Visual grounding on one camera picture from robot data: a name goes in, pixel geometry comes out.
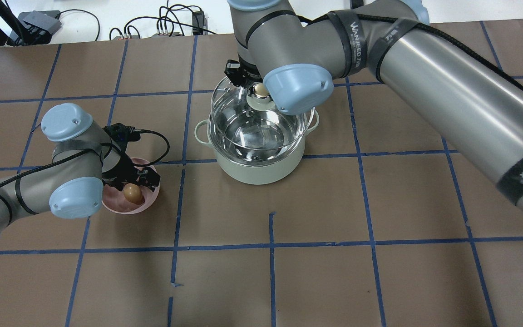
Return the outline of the black gripper with egg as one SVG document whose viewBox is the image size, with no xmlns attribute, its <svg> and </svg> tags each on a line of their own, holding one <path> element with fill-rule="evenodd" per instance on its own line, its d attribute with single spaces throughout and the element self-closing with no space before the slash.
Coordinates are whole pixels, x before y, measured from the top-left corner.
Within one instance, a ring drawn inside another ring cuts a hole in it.
<svg viewBox="0 0 523 327">
<path fill-rule="evenodd" d="M 133 126 L 113 124 L 103 128 L 110 137 L 110 142 L 102 143 L 108 147 L 104 159 L 112 159 L 115 164 L 102 172 L 102 180 L 106 186 L 123 191 L 124 186 L 133 183 L 155 191 L 160 186 L 160 174 L 154 169 L 138 170 L 132 159 L 125 153 L 128 143 L 140 140 L 140 133 Z"/>
</svg>

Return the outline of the black gripper over pot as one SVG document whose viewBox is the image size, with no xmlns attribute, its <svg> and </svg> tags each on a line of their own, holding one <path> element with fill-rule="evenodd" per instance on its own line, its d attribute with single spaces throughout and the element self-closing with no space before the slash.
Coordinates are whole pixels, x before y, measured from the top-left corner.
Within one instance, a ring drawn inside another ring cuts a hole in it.
<svg viewBox="0 0 523 327">
<path fill-rule="evenodd" d="M 243 60 L 228 59 L 224 74 L 229 78 L 232 85 L 236 87 L 250 88 L 255 83 L 262 82 L 262 76 L 256 65 Z"/>
</svg>

